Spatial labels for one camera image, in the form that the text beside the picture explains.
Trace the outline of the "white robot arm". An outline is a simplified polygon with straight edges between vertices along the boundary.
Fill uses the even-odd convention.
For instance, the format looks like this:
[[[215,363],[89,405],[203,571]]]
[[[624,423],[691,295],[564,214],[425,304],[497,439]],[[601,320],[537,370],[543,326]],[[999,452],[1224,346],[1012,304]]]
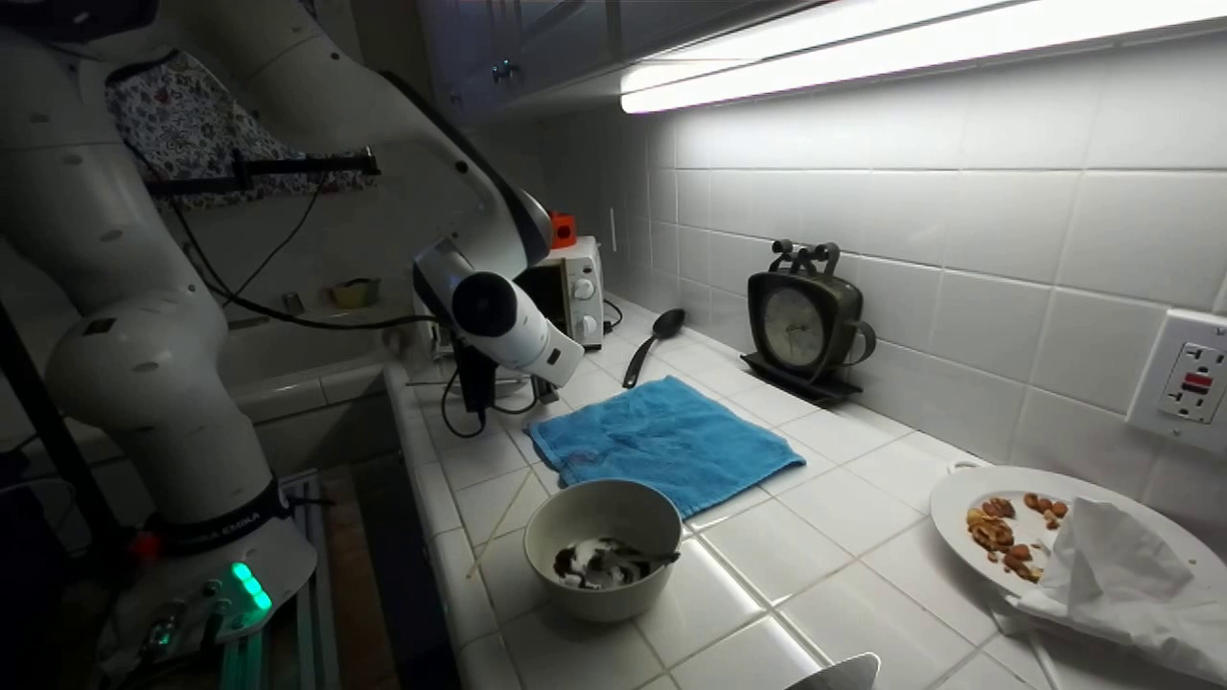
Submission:
[[[112,678],[175,654],[187,632],[263,628],[319,568],[219,374],[224,315],[104,101],[112,76],[173,53],[206,64],[287,147],[369,153],[410,198],[412,280],[465,346],[552,388],[584,356],[518,287],[549,253],[549,211],[429,102],[350,56],[302,0],[0,0],[2,237],[75,311],[47,388],[126,452],[163,541],[99,632]]]

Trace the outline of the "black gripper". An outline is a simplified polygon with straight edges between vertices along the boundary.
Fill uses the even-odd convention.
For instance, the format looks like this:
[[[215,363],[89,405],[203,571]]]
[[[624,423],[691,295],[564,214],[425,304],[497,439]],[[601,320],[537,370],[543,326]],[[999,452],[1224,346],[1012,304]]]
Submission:
[[[461,397],[467,414],[486,414],[495,405],[495,361],[472,346],[457,347]]]

